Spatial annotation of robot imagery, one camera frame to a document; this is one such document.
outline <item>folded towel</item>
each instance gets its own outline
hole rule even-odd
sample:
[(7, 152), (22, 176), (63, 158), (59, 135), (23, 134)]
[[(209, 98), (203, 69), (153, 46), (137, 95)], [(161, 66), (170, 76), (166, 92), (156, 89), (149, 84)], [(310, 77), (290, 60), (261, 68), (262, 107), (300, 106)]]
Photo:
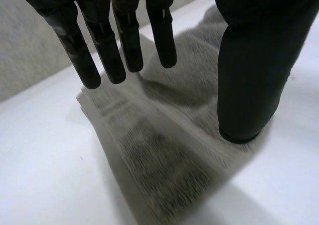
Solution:
[(164, 69), (154, 44), (141, 36), (145, 63), (112, 85), (105, 74), (78, 101), (94, 126), (110, 167), (140, 225), (170, 225), (256, 154), (269, 126), (235, 145), (218, 133), (217, 59), (227, 27), (217, 7), (175, 38), (177, 65)]

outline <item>white surface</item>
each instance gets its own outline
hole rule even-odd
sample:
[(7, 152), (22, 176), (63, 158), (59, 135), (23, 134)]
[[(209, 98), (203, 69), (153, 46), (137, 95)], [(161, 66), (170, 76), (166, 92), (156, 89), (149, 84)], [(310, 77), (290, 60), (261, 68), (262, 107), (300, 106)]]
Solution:
[[(196, 25), (214, 0), (173, 13)], [(151, 28), (141, 33), (151, 38)], [(184, 225), (319, 225), (319, 18), (286, 85), (265, 149)], [(101, 64), (94, 54), (96, 64)], [(0, 104), (1, 225), (135, 225), (69, 67)]]

